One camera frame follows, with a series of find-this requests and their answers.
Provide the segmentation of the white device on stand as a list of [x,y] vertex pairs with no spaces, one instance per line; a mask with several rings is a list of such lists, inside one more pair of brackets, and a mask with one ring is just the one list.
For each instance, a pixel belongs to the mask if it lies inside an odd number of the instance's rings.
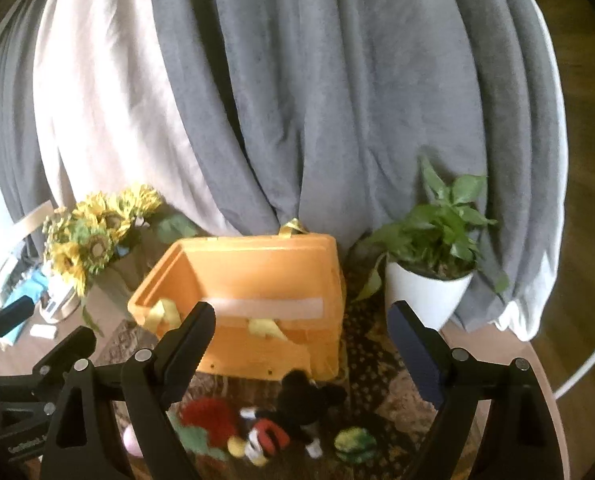
[[65,321],[81,303],[74,286],[60,275],[46,269],[40,269],[38,277],[44,284],[40,299],[36,301],[40,317],[51,325]]

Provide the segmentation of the sunflower bouquet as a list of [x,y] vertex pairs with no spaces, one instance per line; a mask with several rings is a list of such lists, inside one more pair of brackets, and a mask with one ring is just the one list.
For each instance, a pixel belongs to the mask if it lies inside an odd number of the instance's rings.
[[84,323],[99,333],[87,303],[90,291],[99,288],[96,276],[110,262],[141,247],[145,278],[171,244],[201,233],[153,186],[133,185],[120,192],[90,194],[72,209],[54,210],[43,225],[44,261],[53,274],[74,286],[83,305]]

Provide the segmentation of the orange plastic storage box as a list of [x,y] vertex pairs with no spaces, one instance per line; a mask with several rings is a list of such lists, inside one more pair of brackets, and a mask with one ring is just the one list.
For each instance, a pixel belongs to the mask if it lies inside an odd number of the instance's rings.
[[135,321],[158,337],[172,328],[153,320],[161,300],[181,318],[200,301],[213,307],[203,373],[278,380],[298,368],[319,382],[339,374],[345,297],[337,242],[328,234],[177,240],[127,302]]

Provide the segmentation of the green yellow plush burger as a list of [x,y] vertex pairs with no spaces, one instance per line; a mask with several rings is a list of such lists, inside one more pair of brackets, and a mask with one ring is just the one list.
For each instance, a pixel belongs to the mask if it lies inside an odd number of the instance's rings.
[[362,464],[377,453],[377,439],[366,429],[349,427],[341,430],[333,441],[334,451],[340,460],[349,464]]

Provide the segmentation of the beige curtain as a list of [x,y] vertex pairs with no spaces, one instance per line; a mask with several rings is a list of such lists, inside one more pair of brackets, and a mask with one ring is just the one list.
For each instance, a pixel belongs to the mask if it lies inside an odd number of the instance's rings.
[[236,234],[191,148],[151,0],[47,0],[33,101],[46,179],[58,205],[148,184],[202,230]]

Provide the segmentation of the blue cloth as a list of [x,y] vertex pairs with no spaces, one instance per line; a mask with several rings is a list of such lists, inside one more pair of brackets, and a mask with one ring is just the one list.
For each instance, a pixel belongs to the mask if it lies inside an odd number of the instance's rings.
[[[8,308],[10,304],[20,299],[23,296],[28,296],[34,302],[40,300],[43,293],[46,292],[48,287],[48,278],[41,268],[37,268],[31,272],[24,280],[20,281],[19,284],[13,289],[8,299],[4,303],[4,307]],[[23,320],[16,327],[13,327],[6,335],[0,337],[0,344],[2,346],[13,346],[24,329],[26,321]]]

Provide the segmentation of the grey curtain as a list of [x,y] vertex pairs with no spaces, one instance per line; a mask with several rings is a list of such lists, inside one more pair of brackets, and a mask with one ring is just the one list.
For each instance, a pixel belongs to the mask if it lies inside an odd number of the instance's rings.
[[[529,340],[557,278],[567,127],[535,0],[151,0],[168,81],[215,204],[236,234],[291,219],[342,250],[421,200],[420,157],[483,174],[497,224],[467,330]],[[13,219],[51,193],[33,101],[47,0],[0,0],[0,189]]]

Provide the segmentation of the mickey mouse plush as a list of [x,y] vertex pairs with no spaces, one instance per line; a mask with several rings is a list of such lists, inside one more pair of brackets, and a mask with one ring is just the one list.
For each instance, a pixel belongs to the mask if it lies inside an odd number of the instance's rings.
[[273,408],[245,406],[239,411],[250,422],[247,437],[232,439],[229,453],[262,467],[292,444],[299,444],[313,460],[322,458],[320,423],[347,398],[339,385],[317,385],[305,370],[291,370],[280,382]]

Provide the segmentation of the grey ribbed vase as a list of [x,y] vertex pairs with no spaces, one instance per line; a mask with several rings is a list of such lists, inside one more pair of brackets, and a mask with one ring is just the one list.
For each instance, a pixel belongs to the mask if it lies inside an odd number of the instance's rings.
[[129,320],[133,315],[128,311],[128,301],[144,279],[145,262],[144,251],[135,247],[119,260],[110,262],[95,278],[95,284],[110,299],[112,306]]

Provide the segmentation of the pink plush ball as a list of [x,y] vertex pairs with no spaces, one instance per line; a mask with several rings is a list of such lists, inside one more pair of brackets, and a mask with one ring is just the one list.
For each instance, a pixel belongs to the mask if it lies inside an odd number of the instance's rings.
[[134,427],[132,425],[128,425],[122,434],[122,441],[124,444],[124,448],[130,456],[142,458],[144,454],[142,454],[140,444],[138,442],[137,436],[135,434]]

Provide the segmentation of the red strawberry plush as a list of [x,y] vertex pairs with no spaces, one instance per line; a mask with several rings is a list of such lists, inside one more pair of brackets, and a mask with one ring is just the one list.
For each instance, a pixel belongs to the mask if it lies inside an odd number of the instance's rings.
[[191,400],[171,408],[168,419],[184,449],[195,456],[227,462],[227,444],[238,436],[238,418],[232,404],[220,398]]

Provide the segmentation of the green potted plant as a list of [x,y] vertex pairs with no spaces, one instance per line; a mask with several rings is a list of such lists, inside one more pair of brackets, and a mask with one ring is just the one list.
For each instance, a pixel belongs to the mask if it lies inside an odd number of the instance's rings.
[[413,207],[404,219],[381,226],[361,241],[368,247],[379,248],[380,255],[354,300],[366,300],[382,288],[385,278],[380,268],[388,261],[441,282],[479,272],[496,295],[503,295],[510,286],[508,274],[485,268],[483,243],[474,238],[497,224],[475,206],[486,191],[487,177],[461,174],[448,184],[424,155],[420,157],[420,170],[430,200]]

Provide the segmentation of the white plant pot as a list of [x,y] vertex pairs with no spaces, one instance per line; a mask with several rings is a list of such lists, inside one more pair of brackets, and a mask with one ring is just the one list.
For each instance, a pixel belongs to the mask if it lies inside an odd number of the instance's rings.
[[473,274],[449,281],[426,278],[389,262],[383,285],[385,310],[406,301],[425,327],[440,330],[454,314],[472,278]]

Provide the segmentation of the small white box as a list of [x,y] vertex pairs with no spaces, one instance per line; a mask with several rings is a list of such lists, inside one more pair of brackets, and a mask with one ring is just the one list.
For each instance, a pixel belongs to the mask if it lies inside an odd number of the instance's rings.
[[33,338],[46,340],[55,340],[57,333],[57,327],[50,324],[33,324],[28,332]]

